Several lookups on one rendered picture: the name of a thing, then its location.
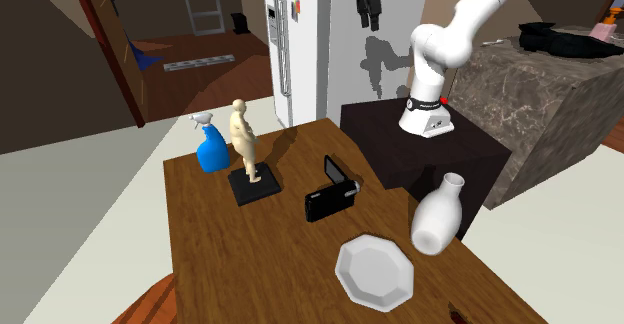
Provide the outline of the grey perforated strip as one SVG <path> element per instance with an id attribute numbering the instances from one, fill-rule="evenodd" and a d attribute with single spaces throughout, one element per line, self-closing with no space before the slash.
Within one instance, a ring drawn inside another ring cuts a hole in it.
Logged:
<path id="1" fill-rule="evenodd" d="M 216 64 L 234 62 L 235 57 L 232 54 L 221 55 L 216 57 L 201 58 L 195 60 L 187 60 L 181 62 L 167 63 L 163 65 L 165 72 L 178 71 L 183 69 L 211 66 Z"/>

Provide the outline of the brown wooden table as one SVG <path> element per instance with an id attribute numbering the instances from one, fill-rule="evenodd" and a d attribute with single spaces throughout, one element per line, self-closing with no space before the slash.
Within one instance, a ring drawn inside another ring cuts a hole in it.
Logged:
<path id="1" fill-rule="evenodd" d="M 263 135 L 260 161 L 278 194 L 238 206 L 226 171 L 194 155 L 164 164 L 178 324 L 546 324 L 459 241 L 437 256 L 411 244 L 416 200 L 386 189 L 356 144 L 323 119 Z M 328 155 L 361 190 L 353 206 L 316 222 L 305 196 L 332 184 Z M 394 241 L 413 264 L 414 294 L 383 313 L 352 302 L 335 274 L 343 243 L 362 234 Z"/>

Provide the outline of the black camcorder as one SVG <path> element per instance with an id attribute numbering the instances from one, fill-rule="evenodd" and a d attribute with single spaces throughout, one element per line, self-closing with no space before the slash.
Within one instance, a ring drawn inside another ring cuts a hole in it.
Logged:
<path id="1" fill-rule="evenodd" d="M 353 206 L 361 190 L 360 184 L 350 179 L 328 155 L 324 156 L 324 172 L 332 184 L 305 196 L 307 222 L 316 222 Z"/>

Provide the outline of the white octagonal plate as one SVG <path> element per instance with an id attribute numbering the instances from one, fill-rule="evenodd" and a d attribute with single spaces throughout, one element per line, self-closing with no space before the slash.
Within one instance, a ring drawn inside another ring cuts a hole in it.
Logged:
<path id="1" fill-rule="evenodd" d="M 363 234 L 340 247 L 335 274 L 351 301 L 390 312 L 414 293 L 414 266 L 396 243 Z"/>

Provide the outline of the marble counter block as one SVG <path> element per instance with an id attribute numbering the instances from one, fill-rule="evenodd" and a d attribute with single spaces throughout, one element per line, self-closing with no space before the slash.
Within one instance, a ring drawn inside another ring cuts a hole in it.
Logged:
<path id="1" fill-rule="evenodd" d="M 493 209 L 599 147 L 624 116 L 624 55 L 563 58 L 509 37 L 473 51 L 449 104 L 512 152 L 484 202 Z"/>

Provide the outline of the white vase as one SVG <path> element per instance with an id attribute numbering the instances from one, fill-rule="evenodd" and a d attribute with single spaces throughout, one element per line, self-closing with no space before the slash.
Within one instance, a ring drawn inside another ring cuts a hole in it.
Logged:
<path id="1" fill-rule="evenodd" d="M 457 173 L 446 173 L 440 186 L 427 194 L 414 212 L 411 241 L 422 254 L 440 254 L 458 232 L 462 220 L 459 194 L 465 184 Z"/>

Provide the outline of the beige figure on black base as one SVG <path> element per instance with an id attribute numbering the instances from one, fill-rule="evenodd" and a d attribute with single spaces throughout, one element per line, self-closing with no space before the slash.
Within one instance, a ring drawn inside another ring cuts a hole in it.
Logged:
<path id="1" fill-rule="evenodd" d="M 265 162 L 256 161 L 257 137 L 244 118 L 247 106 L 244 100 L 232 103 L 229 130 L 234 150 L 242 157 L 243 167 L 233 170 L 228 180 L 238 206 L 263 199 L 281 191 L 277 179 Z"/>

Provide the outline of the blue spray bottle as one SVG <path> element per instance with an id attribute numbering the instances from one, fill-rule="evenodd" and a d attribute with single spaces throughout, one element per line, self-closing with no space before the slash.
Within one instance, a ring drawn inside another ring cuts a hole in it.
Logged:
<path id="1" fill-rule="evenodd" d="M 199 164 L 205 173 L 226 169 L 230 166 L 230 157 L 226 141 L 219 130 L 211 123 L 213 115 L 209 112 L 189 116 L 198 127 L 202 126 L 205 140 L 196 150 Z"/>

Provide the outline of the dark robot stand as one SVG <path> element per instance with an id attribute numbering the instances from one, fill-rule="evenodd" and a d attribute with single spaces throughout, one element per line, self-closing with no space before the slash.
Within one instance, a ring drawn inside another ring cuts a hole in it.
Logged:
<path id="1" fill-rule="evenodd" d="M 445 174 L 456 173 L 465 184 L 459 198 L 462 239 L 484 204 L 511 151 L 452 107 L 454 130 L 433 138 L 405 132 L 399 126 L 405 98 L 341 107 L 340 128 L 358 146 L 386 189 L 402 187 L 420 201 L 437 189 Z"/>

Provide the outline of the white refrigerator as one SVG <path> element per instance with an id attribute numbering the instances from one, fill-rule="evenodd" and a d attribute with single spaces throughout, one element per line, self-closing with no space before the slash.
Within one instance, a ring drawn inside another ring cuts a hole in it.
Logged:
<path id="1" fill-rule="evenodd" d="M 410 35 L 425 0 L 381 0 L 376 31 L 356 0 L 265 0 L 274 107 L 291 127 L 329 118 L 344 104 L 408 95 Z"/>

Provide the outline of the small black bin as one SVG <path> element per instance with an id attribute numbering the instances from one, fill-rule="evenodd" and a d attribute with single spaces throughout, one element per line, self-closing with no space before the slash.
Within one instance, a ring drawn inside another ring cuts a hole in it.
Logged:
<path id="1" fill-rule="evenodd" d="M 243 13 L 231 13 L 233 32 L 237 35 L 250 33 L 247 18 Z"/>

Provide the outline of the red-brown door frame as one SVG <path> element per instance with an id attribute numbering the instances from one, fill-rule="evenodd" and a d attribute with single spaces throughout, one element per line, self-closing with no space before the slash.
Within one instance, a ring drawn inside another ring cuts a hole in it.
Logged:
<path id="1" fill-rule="evenodd" d="M 79 0 L 138 127 L 148 116 L 147 87 L 112 0 Z"/>

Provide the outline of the grey ladder shelf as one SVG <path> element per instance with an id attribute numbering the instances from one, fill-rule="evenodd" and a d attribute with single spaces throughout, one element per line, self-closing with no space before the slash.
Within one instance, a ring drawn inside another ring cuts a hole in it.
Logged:
<path id="1" fill-rule="evenodd" d="M 185 0 L 185 5 L 194 35 L 225 32 L 220 0 Z"/>

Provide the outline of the black cloth heap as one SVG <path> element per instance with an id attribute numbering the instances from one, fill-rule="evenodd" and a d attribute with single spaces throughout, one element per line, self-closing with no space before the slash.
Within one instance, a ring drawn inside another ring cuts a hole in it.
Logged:
<path id="1" fill-rule="evenodd" d="M 554 23 L 530 22 L 519 24 L 520 46 L 531 52 L 544 51 L 565 58 L 597 59 L 623 55 L 624 48 L 587 35 L 552 30 Z"/>

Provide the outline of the pink box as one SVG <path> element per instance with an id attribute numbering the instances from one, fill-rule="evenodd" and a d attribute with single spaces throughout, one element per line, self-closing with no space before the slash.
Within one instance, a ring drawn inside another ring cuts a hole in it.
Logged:
<path id="1" fill-rule="evenodd" d="M 611 37 L 615 32 L 617 25 L 614 23 L 597 23 L 589 36 L 595 39 L 598 39 L 603 42 L 609 43 L 611 41 Z"/>

